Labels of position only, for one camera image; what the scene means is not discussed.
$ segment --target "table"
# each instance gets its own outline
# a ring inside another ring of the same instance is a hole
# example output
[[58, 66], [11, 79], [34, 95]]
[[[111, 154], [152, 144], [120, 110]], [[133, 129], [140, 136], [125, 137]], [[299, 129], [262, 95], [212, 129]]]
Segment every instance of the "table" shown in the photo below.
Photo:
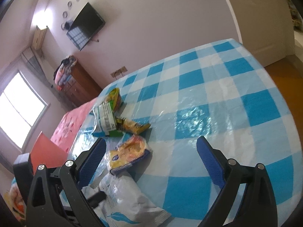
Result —
[[[155, 205], [172, 214], [173, 219], [163, 226], [196, 227], [218, 195], [219, 188], [196, 151], [201, 135], [241, 165], [265, 164], [279, 226], [296, 207], [303, 165], [293, 117], [265, 69], [235, 40], [202, 45], [120, 78], [101, 92], [96, 105], [115, 87], [124, 100], [119, 114], [151, 123], [142, 136], [152, 156], [130, 173]], [[90, 135], [93, 124], [94, 117], [88, 115], [72, 156], [88, 150], [95, 141]], [[108, 149], [120, 139], [107, 139]], [[244, 187], [226, 223], [235, 216]]]

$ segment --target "yellow snack package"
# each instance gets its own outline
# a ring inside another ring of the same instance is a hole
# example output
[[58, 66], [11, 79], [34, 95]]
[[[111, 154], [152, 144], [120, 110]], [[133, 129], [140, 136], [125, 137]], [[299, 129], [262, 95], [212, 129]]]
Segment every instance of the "yellow snack package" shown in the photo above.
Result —
[[122, 117], [116, 117], [116, 123], [117, 123], [117, 130], [130, 132], [135, 135], [139, 135], [140, 133], [147, 130], [151, 126], [150, 123], [146, 123], [142, 125], [138, 122]]
[[116, 150], [108, 151], [104, 155], [107, 161], [107, 170], [112, 175], [119, 174], [120, 171], [131, 167], [134, 163], [142, 160], [150, 153], [145, 139], [138, 135], [133, 135]]
[[109, 102], [113, 112], [116, 112], [121, 105], [120, 89], [114, 88], [103, 100], [102, 103]]

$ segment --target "snack bag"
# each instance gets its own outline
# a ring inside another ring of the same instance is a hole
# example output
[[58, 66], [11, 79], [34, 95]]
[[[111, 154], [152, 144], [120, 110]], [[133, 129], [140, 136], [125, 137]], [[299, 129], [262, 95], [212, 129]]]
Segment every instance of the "snack bag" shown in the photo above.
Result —
[[106, 199], [98, 208], [101, 208], [102, 217], [110, 227], [156, 227], [170, 217], [167, 211], [156, 207], [141, 192], [128, 172], [117, 177], [108, 173], [99, 188], [105, 192]]
[[108, 95], [105, 97], [102, 103], [110, 103], [113, 112], [115, 113], [121, 105], [121, 96], [120, 89], [114, 88]]
[[142, 160], [150, 153], [144, 138], [133, 135], [115, 150], [105, 153], [104, 159], [107, 161], [107, 170], [112, 175], [119, 174], [120, 171], [131, 167], [134, 163]]
[[142, 125], [133, 120], [129, 120], [127, 118], [122, 118], [122, 117], [116, 117], [116, 123], [118, 130], [131, 132], [135, 135], [139, 135], [140, 133], [147, 130], [151, 126], [150, 123]]
[[117, 131], [117, 124], [112, 112], [110, 103], [103, 103], [93, 108], [94, 119], [94, 131], [93, 136], [122, 136], [123, 133]]

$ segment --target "window frame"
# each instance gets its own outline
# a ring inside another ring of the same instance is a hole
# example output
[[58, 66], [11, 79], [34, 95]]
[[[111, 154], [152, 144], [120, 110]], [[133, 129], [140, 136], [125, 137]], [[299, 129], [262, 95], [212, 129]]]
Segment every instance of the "window frame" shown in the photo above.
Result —
[[12, 79], [17, 75], [17, 74], [20, 74], [20, 76], [22, 77], [22, 79], [24, 80], [24, 82], [27, 84], [27, 86], [30, 88], [30, 90], [35, 94], [35, 96], [44, 104], [44, 108], [43, 110], [40, 112], [39, 116], [37, 117], [36, 121], [34, 122], [33, 126], [31, 127], [31, 129], [29, 130], [27, 136], [26, 136], [26, 139], [24, 140], [24, 143], [22, 145], [22, 148], [18, 147], [17, 144], [15, 144], [13, 142], [13, 140], [5, 133], [5, 131], [0, 127], [0, 131], [4, 134], [4, 136], [10, 141], [10, 143], [12, 145], [14, 145], [20, 152], [24, 152], [25, 149], [27, 148], [28, 146], [28, 142], [29, 140], [31, 139], [34, 131], [36, 130], [39, 122], [41, 121], [42, 117], [44, 116], [45, 112], [48, 110], [49, 106], [50, 106], [50, 103], [47, 104], [41, 96], [39, 96], [39, 94], [34, 90], [34, 88], [30, 85], [30, 83], [26, 80], [25, 76], [23, 75], [23, 73], [19, 70], [19, 69], [16, 69], [15, 71], [13, 71], [11, 73], [11, 76], [9, 78], [6, 79], [5, 81], [5, 84], [4, 84], [4, 87], [1, 89], [1, 92], [0, 92], [0, 95], [4, 93], [4, 90], [6, 89], [6, 87], [8, 86], [8, 84], [12, 81]]

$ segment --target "orange plastic chair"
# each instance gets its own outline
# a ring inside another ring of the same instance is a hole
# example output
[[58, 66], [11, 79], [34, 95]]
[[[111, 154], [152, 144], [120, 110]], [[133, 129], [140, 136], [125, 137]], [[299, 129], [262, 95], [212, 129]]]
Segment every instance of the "orange plastic chair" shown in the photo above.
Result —
[[66, 162], [68, 156], [67, 152], [59, 148], [42, 132], [38, 136], [30, 154], [34, 174], [40, 164], [46, 165], [47, 168], [59, 167]]

